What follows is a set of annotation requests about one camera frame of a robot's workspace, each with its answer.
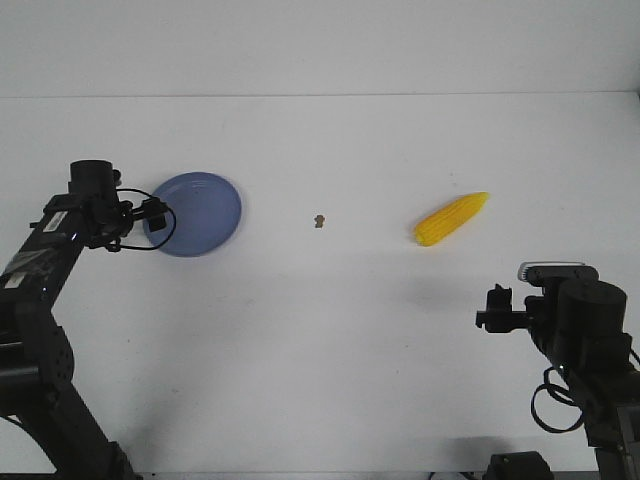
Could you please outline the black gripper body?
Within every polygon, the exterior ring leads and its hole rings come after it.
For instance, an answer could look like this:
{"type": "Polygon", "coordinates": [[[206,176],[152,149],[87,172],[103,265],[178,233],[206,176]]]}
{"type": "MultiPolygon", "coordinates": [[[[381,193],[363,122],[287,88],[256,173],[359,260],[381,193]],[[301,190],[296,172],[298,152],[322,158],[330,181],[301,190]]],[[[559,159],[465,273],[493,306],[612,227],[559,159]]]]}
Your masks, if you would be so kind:
{"type": "Polygon", "coordinates": [[[128,235],[136,222],[145,221],[151,232],[167,227],[168,205],[158,197],[141,192],[142,202],[135,206],[132,201],[120,200],[109,204],[96,199],[91,203],[91,220],[94,235],[128,235]]]}
{"type": "Polygon", "coordinates": [[[524,300],[523,310],[514,310],[513,291],[500,284],[487,292],[484,310],[476,312],[475,325],[488,333],[506,334],[514,330],[533,332],[542,325],[544,299],[530,295],[524,300]]]}

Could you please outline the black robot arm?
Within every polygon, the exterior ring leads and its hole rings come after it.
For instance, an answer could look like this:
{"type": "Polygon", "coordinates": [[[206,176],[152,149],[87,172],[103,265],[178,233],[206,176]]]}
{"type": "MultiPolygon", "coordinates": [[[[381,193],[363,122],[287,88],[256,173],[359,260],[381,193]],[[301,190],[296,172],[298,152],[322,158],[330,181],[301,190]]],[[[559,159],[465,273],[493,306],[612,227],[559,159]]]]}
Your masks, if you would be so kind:
{"type": "Polygon", "coordinates": [[[72,383],[75,361],[53,306],[84,249],[124,249],[145,220],[174,230],[175,213],[158,197],[139,206],[119,197],[121,174],[109,161],[70,166],[68,190],[43,216],[1,273],[1,417],[28,434],[54,467],[53,479],[135,479],[72,383]]]}
{"type": "Polygon", "coordinates": [[[495,286],[476,315],[477,327],[528,331],[563,381],[538,388],[579,409],[570,428],[584,429],[601,478],[638,478],[639,371],[623,330],[626,293],[597,279],[555,277],[535,285],[542,293],[527,297],[522,311],[513,310],[510,290],[495,286]]]}

